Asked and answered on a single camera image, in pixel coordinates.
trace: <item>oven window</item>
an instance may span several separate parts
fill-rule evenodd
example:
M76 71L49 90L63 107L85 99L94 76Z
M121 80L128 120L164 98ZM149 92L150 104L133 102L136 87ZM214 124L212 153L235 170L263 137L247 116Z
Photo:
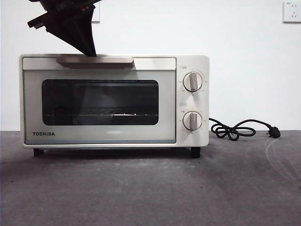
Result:
M60 80L42 83L48 126L155 125L159 87L153 80Z

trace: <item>wall socket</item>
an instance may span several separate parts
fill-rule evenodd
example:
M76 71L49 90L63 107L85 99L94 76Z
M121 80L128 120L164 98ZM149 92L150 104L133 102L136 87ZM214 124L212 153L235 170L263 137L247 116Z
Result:
M94 4L95 9L93 12L92 23L100 23L100 2Z
M301 1L287 1L283 3L283 22L301 23Z

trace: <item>black power cord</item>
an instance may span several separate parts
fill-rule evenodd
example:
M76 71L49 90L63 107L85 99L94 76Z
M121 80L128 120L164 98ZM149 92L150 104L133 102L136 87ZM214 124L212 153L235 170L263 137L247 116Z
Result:
M222 124L220 121L217 121L217 120L212 119L212 118L209 118L209 120L216 122L216 124L214 124L211 127L211 131L218 138L224 138L225 136L228 136L229 140L237 141L240 136L242 136L242 137L252 137L252 136L254 136L256 134L256 131L253 128L251 128L251 127L240 127L240 125L242 125L246 122L256 122L256 123L260 123L262 125L265 125L266 127L269 128L270 137L273 137L273 138L279 138L280 137L280 131L277 127L272 127L271 125L269 125L265 122L254 120L254 119L244 120L244 121L240 122L239 124L235 125L234 127L229 127L225 124ZM249 130L252 133L241 133L241 132L239 132L239 130L241 130L241 129Z

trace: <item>white knob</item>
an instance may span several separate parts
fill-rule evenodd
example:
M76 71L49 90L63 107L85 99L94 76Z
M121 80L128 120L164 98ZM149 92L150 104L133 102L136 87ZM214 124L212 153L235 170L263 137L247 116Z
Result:
M202 77L199 73L191 72L185 75L183 80L184 87L190 92L196 92L202 87Z
M184 115L183 124L186 129L197 130L202 125L202 116L197 112L188 112Z

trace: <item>black object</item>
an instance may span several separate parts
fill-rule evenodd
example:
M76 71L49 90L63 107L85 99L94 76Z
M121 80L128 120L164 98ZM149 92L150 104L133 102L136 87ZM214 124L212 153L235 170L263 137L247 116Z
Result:
M39 1L47 13L28 22L69 43L88 57L95 57L92 35L93 5L101 0L29 0Z
M33 156L34 157L37 157L37 156L40 156L40 155L43 155L43 154L44 154L44 150L40 150L40 149L37 149L37 148L33 149Z
M253 128L251 128L251 127L240 127L240 125L242 125L246 122L256 122L256 123L260 123L262 125L267 126L269 128L270 137L279 138L281 136L280 131L277 127L272 127L271 125L269 125L265 122L254 120L254 119L244 120L244 121L240 122L239 124L235 125L234 127L229 127L225 124L222 124L220 121L217 121L217 120L212 119L212 118L209 118L209 120L216 122L216 124L214 124L211 127L211 131L218 138L224 138L225 136L228 136L229 140L237 141L240 136L242 136L242 137L252 137L252 136L254 136L256 134L256 131ZM241 132L238 131L240 129L249 130L252 133L241 133Z
M198 159L201 157L201 148L200 147L192 147L191 148L191 157L193 159Z

